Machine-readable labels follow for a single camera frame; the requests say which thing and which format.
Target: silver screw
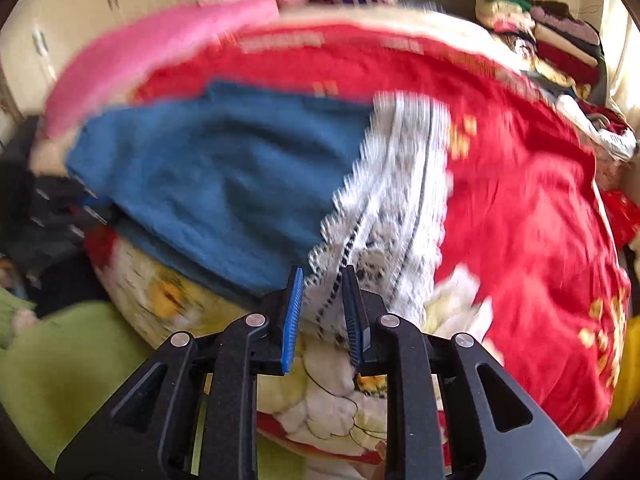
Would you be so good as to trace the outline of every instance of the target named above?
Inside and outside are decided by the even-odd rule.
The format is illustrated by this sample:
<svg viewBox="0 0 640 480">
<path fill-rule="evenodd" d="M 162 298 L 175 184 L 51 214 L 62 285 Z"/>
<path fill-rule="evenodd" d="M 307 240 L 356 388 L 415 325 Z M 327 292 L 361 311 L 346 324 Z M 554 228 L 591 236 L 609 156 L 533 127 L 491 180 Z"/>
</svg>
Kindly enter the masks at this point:
<svg viewBox="0 0 640 480">
<path fill-rule="evenodd" d="M 249 314 L 244 322 L 249 326 L 262 326 L 267 319 L 262 314 Z"/>
<path fill-rule="evenodd" d="M 189 342 L 189 334 L 186 332 L 178 332 L 171 336 L 171 344 L 174 346 L 185 346 Z"/>
<path fill-rule="evenodd" d="M 474 339 L 469 334 L 458 334 L 456 336 L 456 344 L 464 348 L 469 348 L 474 345 Z"/>
<path fill-rule="evenodd" d="M 395 328 L 400 325 L 400 320 L 398 316 L 394 316 L 393 314 L 385 314 L 380 318 L 380 323 L 384 326 L 388 326 L 389 328 Z"/>
</svg>

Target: green cushion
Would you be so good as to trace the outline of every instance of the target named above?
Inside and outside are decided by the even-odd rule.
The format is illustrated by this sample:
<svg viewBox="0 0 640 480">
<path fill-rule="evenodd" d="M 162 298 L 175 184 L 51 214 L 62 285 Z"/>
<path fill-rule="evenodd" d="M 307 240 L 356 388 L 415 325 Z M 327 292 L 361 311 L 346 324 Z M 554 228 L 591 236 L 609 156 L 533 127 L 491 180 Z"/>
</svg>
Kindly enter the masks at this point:
<svg viewBox="0 0 640 480">
<path fill-rule="evenodd" d="M 53 470 L 65 446 L 151 353 L 112 305 L 80 303 L 0 352 L 0 402 Z M 260 480 L 300 480 L 304 468 L 302 457 L 258 439 Z"/>
</svg>

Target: white lace trim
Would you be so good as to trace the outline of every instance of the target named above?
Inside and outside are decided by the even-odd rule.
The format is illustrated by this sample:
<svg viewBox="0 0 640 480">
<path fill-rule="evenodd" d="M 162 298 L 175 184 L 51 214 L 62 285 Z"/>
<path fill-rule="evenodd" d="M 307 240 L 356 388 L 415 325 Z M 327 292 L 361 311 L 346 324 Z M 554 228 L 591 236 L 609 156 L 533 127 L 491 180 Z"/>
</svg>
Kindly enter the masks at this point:
<svg viewBox="0 0 640 480">
<path fill-rule="evenodd" d="M 446 107 L 426 96 L 380 94 L 360 160 L 334 194 L 322 222 L 324 243 L 309 253 L 302 326 L 321 338 L 346 335 L 341 266 L 354 265 L 361 288 L 417 326 L 433 292 L 446 215 Z"/>
</svg>

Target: triangular cutout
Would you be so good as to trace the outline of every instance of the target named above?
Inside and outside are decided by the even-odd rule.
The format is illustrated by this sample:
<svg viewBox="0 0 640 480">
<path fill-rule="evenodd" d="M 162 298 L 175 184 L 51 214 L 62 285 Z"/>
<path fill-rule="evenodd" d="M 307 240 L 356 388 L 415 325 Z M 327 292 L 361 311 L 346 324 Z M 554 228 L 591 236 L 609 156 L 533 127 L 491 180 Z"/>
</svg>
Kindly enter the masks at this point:
<svg viewBox="0 0 640 480">
<path fill-rule="evenodd" d="M 480 365 L 478 375 L 496 430 L 504 433 L 531 423 L 533 414 L 489 365 Z"/>
<path fill-rule="evenodd" d="M 116 424 L 145 433 L 160 395 L 167 365 L 156 363 L 111 413 Z"/>
</svg>

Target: yellow object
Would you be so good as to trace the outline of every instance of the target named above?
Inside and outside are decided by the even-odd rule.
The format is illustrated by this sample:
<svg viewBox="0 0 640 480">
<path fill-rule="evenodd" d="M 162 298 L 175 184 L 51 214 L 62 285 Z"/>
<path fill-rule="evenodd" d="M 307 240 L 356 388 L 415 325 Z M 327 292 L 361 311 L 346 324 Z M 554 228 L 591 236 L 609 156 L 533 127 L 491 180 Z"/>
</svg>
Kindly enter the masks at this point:
<svg viewBox="0 0 640 480">
<path fill-rule="evenodd" d="M 625 349 L 609 419 L 621 420 L 638 400 L 640 400 L 640 317 L 635 317 L 628 320 L 626 324 Z"/>
</svg>

